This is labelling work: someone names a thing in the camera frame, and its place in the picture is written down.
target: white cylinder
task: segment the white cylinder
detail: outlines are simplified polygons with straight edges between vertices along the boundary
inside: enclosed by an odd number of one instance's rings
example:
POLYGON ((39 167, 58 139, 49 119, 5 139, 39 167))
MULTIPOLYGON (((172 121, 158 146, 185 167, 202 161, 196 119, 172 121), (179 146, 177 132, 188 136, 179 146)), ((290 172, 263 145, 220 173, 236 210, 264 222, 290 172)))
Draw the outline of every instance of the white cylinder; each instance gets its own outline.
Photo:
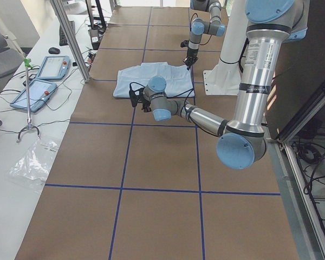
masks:
POLYGON ((206 95, 237 95, 241 82, 238 60, 246 39, 245 0, 235 0, 227 25, 219 63, 204 71, 206 95))

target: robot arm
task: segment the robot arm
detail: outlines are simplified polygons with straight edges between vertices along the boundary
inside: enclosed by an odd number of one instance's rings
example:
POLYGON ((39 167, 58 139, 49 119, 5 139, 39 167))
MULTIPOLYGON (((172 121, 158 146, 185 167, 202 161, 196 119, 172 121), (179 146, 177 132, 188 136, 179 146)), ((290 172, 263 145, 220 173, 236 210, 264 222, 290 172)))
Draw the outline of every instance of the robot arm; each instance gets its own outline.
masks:
POLYGON ((304 37, 308 8, 309 0, 247 0, 249 47, 232 120, 183 100, 168 100, 166 81, 159 76, 142 88, 141 99, 152 107, 156 121, 179 115, 220 137, 217 154, 226 166, 234 169, 251 166, 266 151, 261 123, 281 44, 304 37))
POLYGON ((187 69, 197 61, 197 54, 202 39, 202 34, 223 36, 225 25, 222 24, 220 11, 222 9, 218 0, 191 0, 190 8, 199 11, 209 12, 210 22, 205 22, 201 18, 192 21, 189 40, 183 41, 180 46, 188 47, 187 57, 183 60, 187 69))

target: blue joint cap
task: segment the blue joint cap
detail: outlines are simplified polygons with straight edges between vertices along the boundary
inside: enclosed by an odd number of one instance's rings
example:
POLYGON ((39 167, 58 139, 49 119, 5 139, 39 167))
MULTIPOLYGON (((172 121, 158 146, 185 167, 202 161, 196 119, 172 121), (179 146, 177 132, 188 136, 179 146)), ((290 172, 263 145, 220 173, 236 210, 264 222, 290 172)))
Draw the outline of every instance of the blue joint cap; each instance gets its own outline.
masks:
POLYGON ((216 36, 223 36, 226 30, 226 26, 221 24, 218 28, 216 36))
POLYGON ((163 92, 166 88, 166 80, 163 77, 155 76, 148 81, 148 88, 151 91, 163 92))
POLYGON ((227 167, 241 170, 251 166, 255 160, 254 149, 243 136, 227 133, 220 137, 217 155, 227 167))
POLYGON ((153 110, 153 115, 156 122, 162 122, 171 119, 171 112, 163 108, 153 110))
POLYGON ((290 34, 289 38, 287 38, 284 42, 299 41, 299 40, 305 38, 306 33, 307 33, 307 28, 300 30, 300 31, 293 32, 292 34, 290 34))
POLYGON ((284 15, 295 0, 247 0, 245 14, 253 23, 268 23, 284 15))
POLYGON ((202 22, 193 22, 191 25, 191 32, 195 35, 201 35, 204 33, 205 26, 202 22))

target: computer mouse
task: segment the computer mouse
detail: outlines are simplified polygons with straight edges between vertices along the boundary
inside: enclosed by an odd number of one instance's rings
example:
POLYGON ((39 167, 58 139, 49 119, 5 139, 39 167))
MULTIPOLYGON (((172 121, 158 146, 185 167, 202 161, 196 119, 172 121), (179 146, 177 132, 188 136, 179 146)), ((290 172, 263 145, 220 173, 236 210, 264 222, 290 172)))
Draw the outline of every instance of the computer mouse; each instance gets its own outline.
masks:
POLYGON ((49 54, 59 54, 60 50, 58 48, 51 47, 51 48, 49 48, 48 53, 49 54))

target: white cloth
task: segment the white cloth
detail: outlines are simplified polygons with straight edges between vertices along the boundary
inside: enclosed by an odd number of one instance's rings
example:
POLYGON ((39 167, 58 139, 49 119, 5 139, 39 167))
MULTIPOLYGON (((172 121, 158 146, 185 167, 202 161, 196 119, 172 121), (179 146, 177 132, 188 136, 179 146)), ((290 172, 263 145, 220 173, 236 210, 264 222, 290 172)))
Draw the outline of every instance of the white cloth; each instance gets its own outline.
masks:
MULTIPOLYGON (((190 70, 187 70, 185 65, 175 67, 168 65, 167 62, 142 63, 140 66, 118 71, 117 86, 113 96, 115 98, 128 98, 131 82, 146 86, 154 76, 162 76, 166 80, 165 93, 170 97, 193 88, 190 70)), ((132 87, 134 90, 141 88, 137 84, 132 84, 132 87)), ((186 97, 188 94, 189 92, 186 92, 179 97, 186 97)))

